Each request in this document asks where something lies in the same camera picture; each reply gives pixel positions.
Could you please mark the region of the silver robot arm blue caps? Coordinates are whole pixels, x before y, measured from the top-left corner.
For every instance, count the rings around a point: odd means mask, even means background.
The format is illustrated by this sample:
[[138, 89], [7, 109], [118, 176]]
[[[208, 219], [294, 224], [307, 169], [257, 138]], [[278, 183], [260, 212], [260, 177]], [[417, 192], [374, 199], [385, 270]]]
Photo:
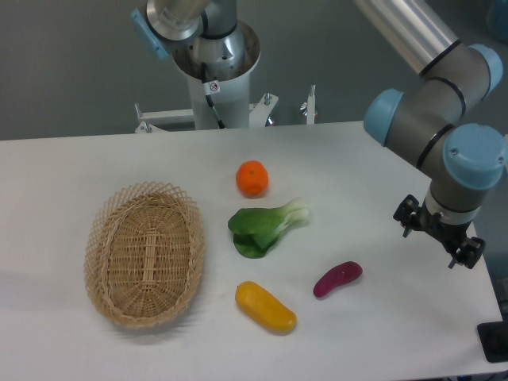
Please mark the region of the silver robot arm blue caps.
[[468, 228], [500, 180], [507, 143], [463, 116], [499, 84], [503, 65], [481, 44], [466, 45], [423, 1], [359, 1], [357, 7], [423, 83], [412, 94], [388, 89], [364, 115], [364, 130], [429, 177], [425, 198], [406, 196], [394, 219], [406, 233], [439, 241], [452, 264], [473, 268], [485, 243]]

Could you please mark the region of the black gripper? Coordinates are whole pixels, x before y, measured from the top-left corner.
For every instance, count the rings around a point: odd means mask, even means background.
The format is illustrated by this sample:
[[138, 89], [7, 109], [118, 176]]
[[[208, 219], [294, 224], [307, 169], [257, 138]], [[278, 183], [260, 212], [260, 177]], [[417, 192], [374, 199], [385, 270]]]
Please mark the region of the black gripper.
[[403, 227], [404, 238], [413, 231], [423, 231], [439, 241], [446, 252], [455, 252], [448, 265], [450, 269], [455, 265], [472, 269], [486, 247], [483, 239], [467, 236], [469, 222], [459, 225], [445, 223], [440, 214], [431, 214], [426, 206], [420, 207], [419, 201], [412, 194], [408, 194], [398, 205], [393, 218]]

